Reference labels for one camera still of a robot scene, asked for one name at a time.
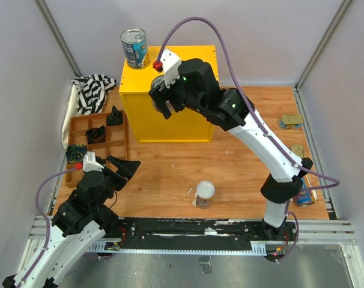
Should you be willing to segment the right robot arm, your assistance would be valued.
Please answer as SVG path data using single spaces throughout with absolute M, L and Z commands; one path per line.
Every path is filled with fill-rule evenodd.
M 262 234 L 269 240 L 281 237 L 289 201 L 299 194 L 307 174 L 301 168 L 311 169 L 312 160 L 292 153 L 238 89 L 222 89 L 209 63 L 198 58 L 164 59 L 155 61 L 153 67 L 164 76 L 154 81 L 149 95 L 165 119 L 185 108 L 197 112 L 238 138 L 268 168 L 270 174 L 261 187 L 266 199 Z

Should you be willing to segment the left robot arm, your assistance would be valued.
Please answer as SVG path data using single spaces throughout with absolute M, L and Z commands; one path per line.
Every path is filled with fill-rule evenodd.
M 93 243 L 121 230 L 117 214 L 105 201 L 124 188 L 140 165 L 140 161 L 111 155 L 102 160 L 87 152 L 82 162 L 72 168 L 83 171 L 82 179 L 53 218 L 37 208 L 46 224 L 44 241 L 25 268 L 5 278 L 2 286 L 58 287 Z

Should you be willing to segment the white lid clear jar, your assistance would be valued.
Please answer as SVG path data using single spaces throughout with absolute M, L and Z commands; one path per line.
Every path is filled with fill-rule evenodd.
M 195 198 L 192 205 L 201 209 L 208 208 L 212 203 L 215 191 L 216 189 L 210 181 L 201 181 L 196 186 Z

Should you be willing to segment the blue label tin can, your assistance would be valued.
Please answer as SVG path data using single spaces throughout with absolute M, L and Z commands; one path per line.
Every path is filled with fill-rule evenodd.
M 130 28 L 121 34 L 121 42 L 129 67 L 142 69 L 149 65 L 147 36 L 143 29 Z

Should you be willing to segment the dark blue tin can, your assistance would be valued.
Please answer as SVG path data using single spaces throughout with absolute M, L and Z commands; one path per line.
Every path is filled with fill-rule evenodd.
M 160 92 L 160 95 L 162 96 L 162 99 L 164 100 L 164 105 L 168 109 L 169 112 L 172 111 L 172 107 L 170 106 L 169 100 L 165 96 L 165 77 L 163 75 L 157 76 L 152 82 L 151 82 L 151 90 L 156 89 Z

